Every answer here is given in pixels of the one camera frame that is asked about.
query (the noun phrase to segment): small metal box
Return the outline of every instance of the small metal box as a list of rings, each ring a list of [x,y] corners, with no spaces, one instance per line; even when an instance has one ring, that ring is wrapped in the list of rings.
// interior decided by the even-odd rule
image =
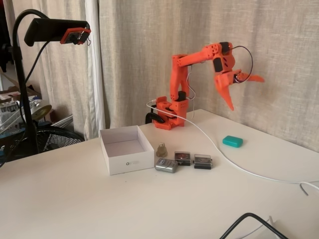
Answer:
[[[168,173],[174,173],[177,169],[178,163],[175,160],[160,158],[155,164],[155,169]]]

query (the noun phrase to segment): white cable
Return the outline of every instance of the white cable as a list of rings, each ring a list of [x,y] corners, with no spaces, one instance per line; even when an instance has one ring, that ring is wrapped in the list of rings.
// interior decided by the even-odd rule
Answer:
[[[20,111],[16,111],[14,112],[13,115],[11,115],[5,122],[3,122],[1,125],[0,125],[0,128],[2,128],[7,122],[9,122],[11,120],[11,118],[15,117],[16,114],[20,113]]]
[[[244,235],[243,237],[237,238],[237,239],[246,238],[247,236],[249,236],[249,235],[251,235],[252,233],[254,233],[255,231],[257,231],[257,230],[258,230],[259,228],[261,228],[262,226],[263,226],[263,224],[261,224],[259,227],[257,227],[256,229],[254,229],[252,232],[250,232],[250,233]]]
[[[16,118],[14,121],[12,121],[12,123],[9,124],[4,130],[2,130],[2,131],[0,132],[0,134],[6,132],[6,131],[7,131],[12,125],[14,125],[19,119],[21,119],[21,116],[19,116],[19,117]]]
[[[186,82],[187,82],[188,88],[190,88],[191,91],[193,91],[193,94],[194,94],[194,96],[192,98],[191,97],[186,97],[188,100],[193,101],[193,115],[192,115],[191,119],[193,119],[194,116],[195,116],[195,101],[194,101],[194,99],[196,97],[195,90],[189,84],[189,76],[191,75],[192,68],[193,68],[193,65],[190,66],[190,71],[189,71],[189,73],[187,74],[187,77],[186,77]]]
[[[247,169],[244,169],[242,168],[241,166],[239,166],[238,164],[236,164],[235,162],[233,162],[232,160],[230,160],[229,158],[226,157],[226,155],[216,146],[216,144],[214,143],[214,141],[199,127],[197,126],[195,123],[193,123],[192,121],[188,120],[188,119],[185,119],[183,117],[180,117],[180,116],[177,116],[177,115],[174,115],[174,114],[171,114],[171,113],[168,113],[168,112],[165,112],[165,111],[162,111],[162,110],[158,110],[152,106],[149,106],[150,103],[155,103],[156,100],[152,100],[150,102],[147,102],[146,106],[153,109],[153,110],[157,110],[159,112],[162,112],[162,113],[165,113],[167,115],[171,115],[171,116],[174,116],[174,117],[177,117],[177,118],[180,118],[182,120],[185,120],[189,123],[191,123],[192,125],[194,125],[196,128],[198,128],[210,141],[211,143],[215,146],[215,148],[217,149],[217,151],[223,155],[223,157],[230,163],[232,164],[235,168],[237,169],[240,169],[241,171],[244,171],[245,173],[248,173],[248,174],[251,174],[253,176],[256,176],[256,177],[259,177],[259,178],[263,178],[263,179],[268,179],[268,180],[271,180],[271,181],[275,181],[275,182],[279,182],[279,183],[290,183],[290,184],[299,184],[299,185],[302,185],[302,184],[307,184],[315,189],[317,189],[319,191],[319,187],[317,187],[316,185],[312,184],[314,182],[319,182],[319,180],[315,180],[315,181],[310,181],[310,182],[297,182],[297,181],[286,181],[286,180],[280,180],[280,179],[275,179],[275,178],[269,178],[269,177],[266,177],[266,176],[262,176],[262,175],[259,175],[259,174],[256,174],[256,173],[253,173],[253,172],[250,172],[248,171]]]

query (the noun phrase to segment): wire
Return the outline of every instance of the wire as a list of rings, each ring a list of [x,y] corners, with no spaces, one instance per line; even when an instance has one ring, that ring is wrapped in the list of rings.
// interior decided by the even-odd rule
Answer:
[[[270,177],[266,177],[266,176],[262,176],[262,175],[259,175],[257,173],[253,173],[253,172],[250,172],[248,171],[247,169],[244,169],[242,168],[241,166],[239,166],[238,164],[236,164],[235,162],[233,162],[232,160],[230,160],[229,158],[226,157],[226,155],[216,146],[216,144],[214,143],[214,141],[199,127],[197,126],[195,123],[193,123],[192,121],[188,120],[188,119],[185,119],[183,117],[180,117],[180,116],[177,116],[177,115],[174,115],[174,114],[171,114],[171,113],[168,113],[168,112],[165,112],[165,111],[162,111],[162,110],[159,110],[159,109],[156,109],[152,106],[149,106],[150,103],[154,103],[156,102],[156,100],[152,100],[150,102],[147,102],[146,106],[151,108],[151,109],[154,109],[154,110],[157,110],[159,112],[162,112],[162,113],[165,113],[167,115],[171,115],[171,116],[174,116],[174,117],[177,117],[177,118],[180,118],[182,120],[185,120],[189,123],[191,123],[192,125],[194,125],[196,128],[198,128],[209,140],[210,142],[214,145],[214,147],[217,149],[217,151],[231,164],[233,165],[235,168],[241,170],[241,171],[244,171],[245,173],[248,173],[250,175],[253,175],[255,177],[259,177],[259,178],[263,178],[263,179],[267,179],[267,180],[271,180],[271,181],[274,181],[274,182],[279,182],[279,183],[290,183],[290,184],[307,184],[315,189],[317,189],[319,191],[319,187],[317,187],[316,185],[312,184],[314,182],[319,182],[319,180],[314,180],[314,181],[311,181],[311,182],[297,182],[297,181],[286,181],[286,180],[280,180],[280,179],[275,179],[275,178],[270,178]]]
[[[257,231],[258,229],[260,229],[262,226],[263,226],[263,224],[261,224],[259,227],[257,227],[256,229],[254,229],[252,232],[250,232],[250,233],[248,233],[248,234],[246,234],[246,235],[244,235],[244,236],[242,236],[242,237],[240,237],[240,238],[237,238],[237,239],[246,238],[247,236],[251,235],[252,233],[254,233],[255,231]]]
[[[16,118],[14,121],[12,121],[4,130],[0,131],[0,134],[4,133],[4,132],[6,132],[8,129],[10,129],[10,127],[11,127],[12,125],[14,125],[17,121],[19,121],[19,119],[20,119],[20,116],[19,116],[18,118]]]
[[[4,161],[0,164],[0,168],[8,162],[8,160],[10,159],[11,155],[13,154],[13,152],[18,148],[19,144],[22,142],[22,140],[24,139],[25,136],[25,131],[22,135],[22,137],[20,138],[20,140],[18,141],[18,143],[14,146],[14,148],[8,153],[8,156],[4,158]]]
[[[36,59],[35,59],[35,61],[34,61],[34,63],[33,63],[33,66],[31,67],[31,70],[30,70],[29,74],[28,74],[28,76],[26,77],[26,79],[25,79],[25,81],[24,81],[25,84],[26,84],[27,81],[29,80],[29,78],[30,78],[30,76],[31,76],[31,74],[32,74],[32,72],[33,72],[33,70],[34,70],[34,68],[35,68],[36,63],[38,62],[38,59],[39,59],[39,57],[40,57],[42,51],[45,49],[45,47],[47,46],[47,44],[49,44],[49,42],[50,42],[50,41],[47,41],[47,42],[44,43],[44,45],[41,47],[41,49],[40,49],[40,51],[39,51],[38,55],[36,56]]]
[[[192,98],[191,98],[191,97],[186,97],[188,100],[190,100],[190,101],[193,102],[193,116],[191,117],[191,119],[193,119],[194,116],[195,116],[195,101],[194,101],[194,99],[195,99],[195,97],[196,97],[196,92],[195,92],[195,90],[194,90],[194,89],[190,86],[190,84],[189,84],[189,76],[191,75],[192,68],[193,68],[193,65],[190,65],[190,72],[187,74],[187,77],[186,77],[187,85],[188,85],[188,87],[191,89],[191,91],[193,91],[193,93],[194,93],[194,96],[193,96]]]
[[[35,58],[35,60],[34,60],[34,63],[33,63],[33,65],[32,65],[32,67],[31,67],[31,70],[30,70],[29,74],[28,74],[28,76],[26,77],[26,79],[25,79],[25,81],[24,81],[25,84],[26,84],[27,81],[29,80],[29,78],[30,78],[30,76],[31,76],[31,74],[32,74],[32,72],[33,72],[33,70],[34,70],[34,68],[35,68],[35,65],[37,64],[37,62],[38,62],[38,60],[39,60],[39,57],[40,57],[42,51],[45,49],[45,47],[47,46],[47,44],[49,44],[49,42],[50,42],[50,41],[47,41],[47,42],[44,43],[44,45],[41,47],[41,49],[40,49],[38,55],[36,56],[36,58]],[[22,107],[22,93],[20,94],[19,111],[20,111],[20,116],[21,116],[21,118],[22,118],[22,121],[23,121],[23,123],[24,123],[24,125],[25,125],[25,120],[24,120],[24,117],[23,117],[23,113],[22,113],[21,107]]]
[[[228,51],[234,50],[234,49],[239,48],[239,47],[242,47],[242,48],[246,49],[246,50],[248,51],[249,55],[250,55],[250,58],[251,58],[251,68],[250,68],[250,72],[249,72],[247,78],[246,78],[244,81],[238,81],[238,80],[235,78],[236,83],[243,83],[243,82],[247,81],[247,80],[249,79],[249,77],[251,76],[251,73],[252,73],[253,67],[254,67],[254,60],[253,60],[253,55],[252,55],[251,52],[248,50],[248,48],[245,47],[245,46],[235,46],[235,47],[229,49]]]
[[[22,113],[22,94],[21,93],[20,93],[19,111],[20,111],[21,119],[22,119],[24,125],[26,125],[24,117],[23,117],[23,113]]]
[[[261,217],[253,214],[253,213],[245,213],[244,215],[242,215],[239,219],[237,219],[233,225],[230,226],[229,229],[227,229],[227,231],[224,233],[224,235],[221,236],[220,239],[225,239],[233,230],[235,227],[238,226],[238,224],[240,224],[245,218],[247,217],[252,217],[256,220],[258,220],[259,222],[261,222],[265,227],[267,227],[269,230],[271,230],[275,235],[279,236],[282,239],[288,239],[286,236],[284,236],[283,234],[281,234],[276,228],[274,228],[272,225],[270,225],[269,223],[267,223],[266,221],[264,221]]]

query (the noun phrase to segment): small object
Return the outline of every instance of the small object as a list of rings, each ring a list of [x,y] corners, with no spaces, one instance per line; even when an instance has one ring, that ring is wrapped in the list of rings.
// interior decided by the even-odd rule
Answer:
[[[243,144],[243,139],[229,135],[223,139],[223,144],[239,148]]]
[[[161,158],[167,157],[167,149],[165,147],[165,143],[162,142],[159,144],[158,150],[156,152],[156,156]]]
[[[189,152],[175,152],[175,160],[179,165],[190,166],[190,153]]]
[[[178,163],[175,160],[160,158],[155,164],[155,169],[168,173],[174,173],[177,169]]]
[[[195,154],[194,168],[211,169],[212,167],[210,155]]]

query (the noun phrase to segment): black lamp arm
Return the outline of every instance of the black lamp arm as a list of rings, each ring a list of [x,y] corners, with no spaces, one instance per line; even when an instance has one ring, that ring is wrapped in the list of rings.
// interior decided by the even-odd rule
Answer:
[[[31,109],[29,104],[29,98],[26,90],[25,84],[25,76],[24,70],[22,65],[22,53],[20,46],[17,40],[18,28],[22,21],[22,19],[29,15],[34,14],[41,18],[48,18],[45,14],[41,13],[38,10],[28,9],[20,13],[20,15],[16,18],[14,26],[13,26],[13,33],[12,33],[12,57],[15,63],[15,70],[16,75],[19,82],[20,87],[20,94],[21,94],[21,101],[24,109],[24,117],[25,117],[25,136],[28,138],[30,143],[30,148],[33,154],[38,154],[39,149],[37,145],[37,135],[36,135],[36,127],[32,121]]]

